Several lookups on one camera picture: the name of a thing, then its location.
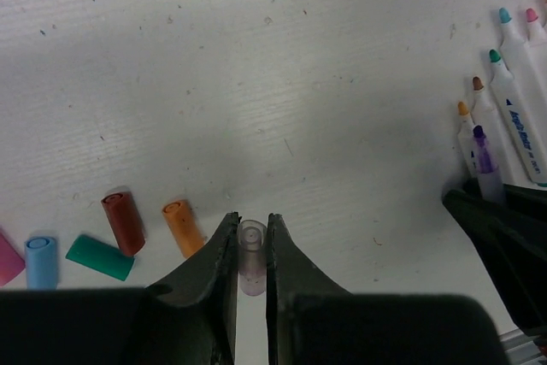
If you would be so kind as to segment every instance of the translucent marker cap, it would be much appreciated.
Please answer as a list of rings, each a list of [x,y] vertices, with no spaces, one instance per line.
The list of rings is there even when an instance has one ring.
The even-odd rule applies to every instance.
[[[254,220],[241,221],[238,226],[239,287],[247,295],[266,291],[266,227]]]
[[[57,242],[52,237],[31,237],[25,242],[26,287],[55,290],[59,282]]]
[[[25,269],[25,261],[0,230],[0,286],[5,286]]]
[[[87,235],[80,235],[68,250],[66,258],[99,273],[125,281],[135,259],[120,250]]]

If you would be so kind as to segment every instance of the purple marker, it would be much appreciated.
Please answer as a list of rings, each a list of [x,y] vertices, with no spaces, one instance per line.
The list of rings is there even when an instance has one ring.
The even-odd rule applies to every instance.
[[[504,205],[505,190],[503,189],[502,175],[496,159],[492,156],[490,143],[481,126],[475,126],[473,129],[473,140],[475,142],[480,195],[486,201]]]

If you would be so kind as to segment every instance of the brown marker cap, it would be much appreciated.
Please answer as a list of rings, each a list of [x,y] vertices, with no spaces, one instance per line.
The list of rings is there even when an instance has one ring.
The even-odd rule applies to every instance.
[[[202,235],[187,201],[179,200],[166,205],[162,214],[183,256],[190,258],[203,247]]]
[[[120,251],[134,256],[144,246],[144,227],[131,192],[116,192],[101,200]]]

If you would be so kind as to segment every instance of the marker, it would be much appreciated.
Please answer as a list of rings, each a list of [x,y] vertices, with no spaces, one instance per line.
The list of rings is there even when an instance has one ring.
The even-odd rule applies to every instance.
[[[539,23],[538,14],[534,9],[526,10],[526,21],[528,27],[528,39],[530,44],[530,56],[532,58],[532,65],[534,71],[538,76],[539,84],[542,85],[542,92],[540,95],[531,95],[530,98],[535,101],[531,101],[533,113],[535,114],[534,120],[542,120],[545,117],[545,110],[547,109],[547,32]],[[540,129],[545,129],[547,122],[541,124]]]
[[[473,139],[477,153],[477,180],[479,181],[480,195],[486,201],[504,205],[505,191],[502,175],[481,126],[475,126],[473,129]]]
[[[528,26],[528,40],[530,45],[537,46],[547,43],[547,32],[539,23],[538,14],[532,8],[526,10],[526,22]]]
[[[473,153],[473,119],[469,114],[468,106],[464,102],[458,103],[458,114],[460,115],[460,132],[458,133],[458,142],[462,150],[463,158],[468,166],[469,173],[474,177],[477,172],[475,170],[474,153]]]
[[[502,22],[503,33],[500,51],[507,68],[526,93],[526,100],[531,103],[528,114],[537,121],[547,113],[547,100],[544,97],[547,91],[542,75],[534,64],[528,42],[505,8],[499,9],[499,19]]]
[[[488,133],[491,151],[496,157],[503,182],[521,185],[523,180],[527,180],[523,164],[492,94],[483,86],[479,77],[473,77],[473,92],[475,104],[471,116]]]
[[[490,61],[494,72],[490,86],[528,178],[538,185],[547,186],[546,150],[531,120],[521,88],[497,51],[490,50]]]

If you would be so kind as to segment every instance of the purple marker cap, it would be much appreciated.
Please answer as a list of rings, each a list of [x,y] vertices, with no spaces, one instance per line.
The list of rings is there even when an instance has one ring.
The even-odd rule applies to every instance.
[[[0,286],[5,286],[25,269],[25,261],[0,231]]]

